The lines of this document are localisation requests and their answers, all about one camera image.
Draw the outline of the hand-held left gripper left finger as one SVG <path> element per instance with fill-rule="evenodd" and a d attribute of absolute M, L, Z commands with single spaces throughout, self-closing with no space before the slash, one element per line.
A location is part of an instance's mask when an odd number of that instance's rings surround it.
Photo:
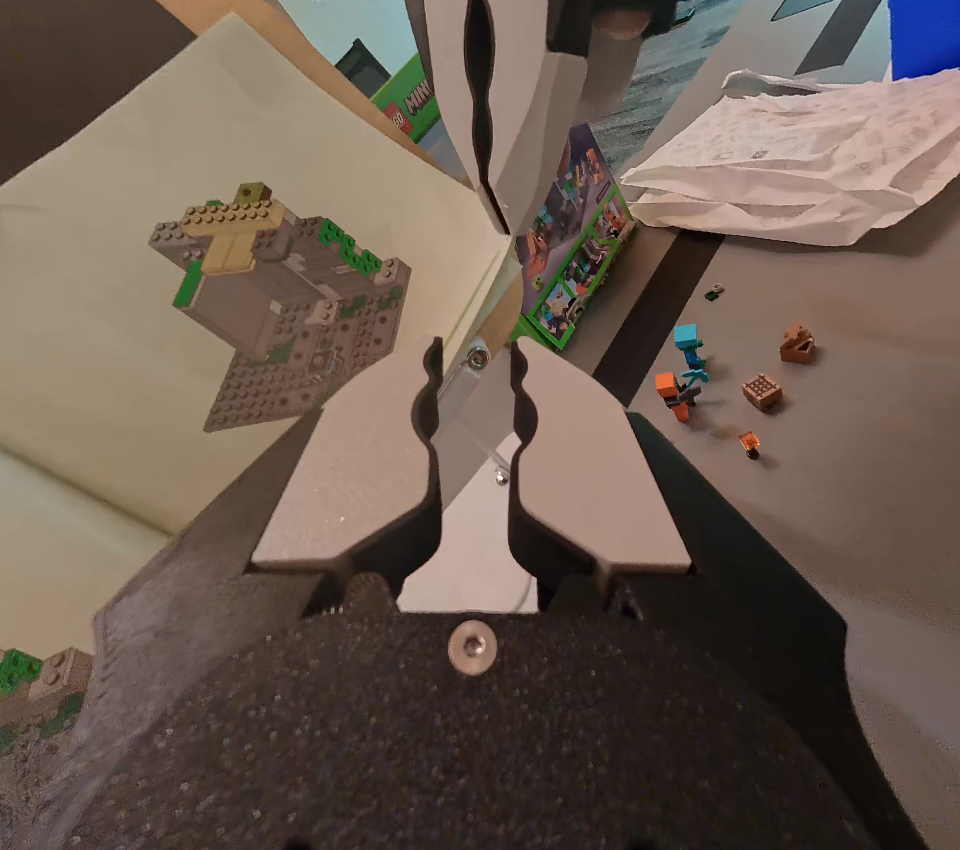
<path fill-rule="evenodd" d="M 424 337 L 355 376 L 323 407 L 250 557 L 341 586 L 375 573 L 397 598 L 442 534 L 438 394 L 443 340 Z"/>

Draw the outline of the brick instruction booklet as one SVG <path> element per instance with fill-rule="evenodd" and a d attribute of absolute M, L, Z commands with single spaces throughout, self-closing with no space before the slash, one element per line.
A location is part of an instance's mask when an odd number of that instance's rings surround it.
<path fill-rule="evenodd" d="M 93 618 L 78 742 L 349 587 L 250 558 L 342 387 L 459 355 L 487 218 L 236 16 L 2 185 L 2 448 L 173 532 Z"/>

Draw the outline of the dark brown partition panel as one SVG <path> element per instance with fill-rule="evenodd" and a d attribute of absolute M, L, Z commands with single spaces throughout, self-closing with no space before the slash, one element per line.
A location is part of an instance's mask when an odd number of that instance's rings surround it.
<path fill-rule="evenodd" d="M 1 182 L 194 40 L 156 0 L 1 0 Z"/>

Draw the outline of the grey desk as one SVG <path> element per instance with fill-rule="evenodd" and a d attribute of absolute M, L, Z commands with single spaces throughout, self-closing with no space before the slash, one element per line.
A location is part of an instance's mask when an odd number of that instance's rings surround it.
<path fill-rule="evenodd" d="M 641 231 L 566 358 L 844 617 L 870 745 L 929 847 L 958 848 L 958 182 L 846 249 Z M 654 376 L 686 383 L 687 324 L 710 380 L 681 424 Z M 815 337 L 807 365 L 780 360 L 795 324 Z M 758 374 L 784 393 L 766 412 L 741 392 Z"/>

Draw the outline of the orange minifigure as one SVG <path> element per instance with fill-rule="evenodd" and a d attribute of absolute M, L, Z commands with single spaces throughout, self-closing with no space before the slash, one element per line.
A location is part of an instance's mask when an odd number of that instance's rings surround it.
<path fill-rule="evenodd" d="M 681 382 L 672 373 L 656 374 L 654 384 L 657 394 L 664 405 L 672 411 L 677 421 L 687 424 L 690 421 L 690 409 L 702 393 L 701 386 L 696 383 Z"/>

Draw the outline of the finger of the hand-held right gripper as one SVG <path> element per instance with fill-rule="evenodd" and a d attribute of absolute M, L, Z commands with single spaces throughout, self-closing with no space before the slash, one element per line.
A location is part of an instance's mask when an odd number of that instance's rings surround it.
<path fill-rule="evenodd" d="M 494 229 L 510 232 L 489 178 L 494 39 L 485 0 L 404 0 L 440 118 Z"/>
<path fill-rule="evenodd" d="M 558 174 L 586 57 L 548 47 L 549 0 L 485 0 L 491 23 L 487 179 L 510 235 L 526 232 Z"/>

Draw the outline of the cyan minifigure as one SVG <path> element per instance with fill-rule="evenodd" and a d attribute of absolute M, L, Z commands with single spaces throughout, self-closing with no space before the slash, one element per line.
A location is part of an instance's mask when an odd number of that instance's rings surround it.
<path fill-rule="evenodd" d="M 700 350 L 703 341 L 699 338 L 695 324 L 678 325 L 674 328 L 673 343 L 686 363 L 686 369 L 680 374 L 680 379 L 686 383 L 708 383 L 706 360 L 702 358 Z"/>

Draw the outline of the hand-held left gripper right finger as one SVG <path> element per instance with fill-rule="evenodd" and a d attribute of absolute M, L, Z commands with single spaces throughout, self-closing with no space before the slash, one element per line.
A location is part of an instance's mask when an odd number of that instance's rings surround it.
<path fill-rule="evenodd" d="M 513 431 L 509 546 L 554 595 L 585 577 L 687 575 L 692 558 L 623 405 L 530 338 L 510 348 Z"/>

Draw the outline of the white crumpled paper bag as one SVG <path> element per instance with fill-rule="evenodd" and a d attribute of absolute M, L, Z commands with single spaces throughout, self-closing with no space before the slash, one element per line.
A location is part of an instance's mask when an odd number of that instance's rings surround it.
<path fill-rule="evenodd" d="M 959 73 L 863 84 L 728 76 L 721 98 L 620 188 L 654 228 L 848 247 L 959 172 Z"/>

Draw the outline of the person's right hand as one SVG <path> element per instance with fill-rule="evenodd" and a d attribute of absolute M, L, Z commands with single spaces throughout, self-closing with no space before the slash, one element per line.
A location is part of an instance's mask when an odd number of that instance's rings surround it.
<path fill-rule="evenodd" d="M 652 15 L 646 11 L 621 9 L 597 13 L 593 19 L 594 40 L 634 41 L 643 39 Z"/>

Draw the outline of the green toy brick box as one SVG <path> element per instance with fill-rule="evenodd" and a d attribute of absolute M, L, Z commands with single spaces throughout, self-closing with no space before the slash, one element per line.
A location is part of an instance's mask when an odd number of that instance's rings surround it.
<path fill-rule="evenodd" d="M 442 171 L 471 186 L 418 55 L 379 80 L 371 100 Z M 592 129 L 577 126 L 568 139 L 545 202 L 515 243 L 523 297 L 510 339 L 530 337 L 555 352 L 569 345 L 634 226 Z"/>

